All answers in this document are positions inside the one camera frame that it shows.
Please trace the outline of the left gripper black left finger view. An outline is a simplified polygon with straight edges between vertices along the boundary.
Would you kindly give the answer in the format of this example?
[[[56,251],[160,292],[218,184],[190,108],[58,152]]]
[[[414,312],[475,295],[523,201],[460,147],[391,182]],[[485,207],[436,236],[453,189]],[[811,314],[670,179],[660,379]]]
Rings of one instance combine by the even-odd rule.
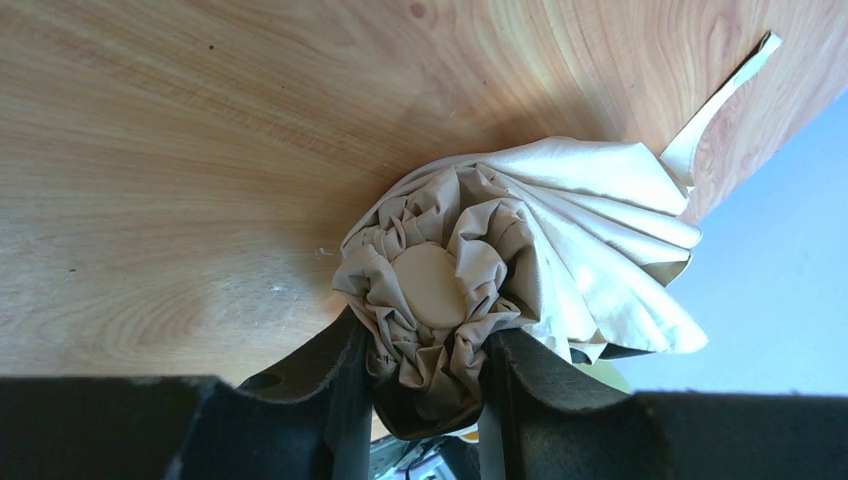
[[[232,386],[216,376],[5,377],[5,479],[364,479],[371,398],[350,310]]]

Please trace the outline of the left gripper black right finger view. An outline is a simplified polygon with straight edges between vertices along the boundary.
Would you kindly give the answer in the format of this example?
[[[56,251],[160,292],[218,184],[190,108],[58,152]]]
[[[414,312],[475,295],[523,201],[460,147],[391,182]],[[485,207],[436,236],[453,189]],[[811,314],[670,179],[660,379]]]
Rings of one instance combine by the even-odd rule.
[[[492,335],[485,479],[843,479],[843,397],[616,390],[520,330]]]

